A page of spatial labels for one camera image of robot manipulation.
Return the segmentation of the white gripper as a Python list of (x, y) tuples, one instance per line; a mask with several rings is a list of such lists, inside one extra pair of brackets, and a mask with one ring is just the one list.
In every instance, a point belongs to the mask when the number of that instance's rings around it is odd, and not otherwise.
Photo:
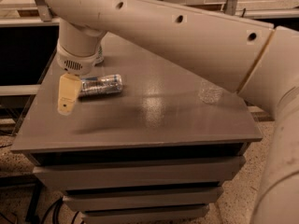
[(81, 91), (82, 82), (78, 76), (87, 75), (96, 64), (100, 44), (72, 42), (57, 44), (57, 62), (68, 73), (59, 80), (58, 112), (72, 113)]

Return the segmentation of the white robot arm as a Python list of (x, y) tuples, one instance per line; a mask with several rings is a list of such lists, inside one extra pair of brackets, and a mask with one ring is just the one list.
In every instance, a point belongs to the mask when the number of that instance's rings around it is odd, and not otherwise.
[(106, 33), (260, 107), (276, 122), (250, 224), (299, 224), (299, 33), (157, 0), (46, 0), (60, 17), (58, 110), (72, 112)]

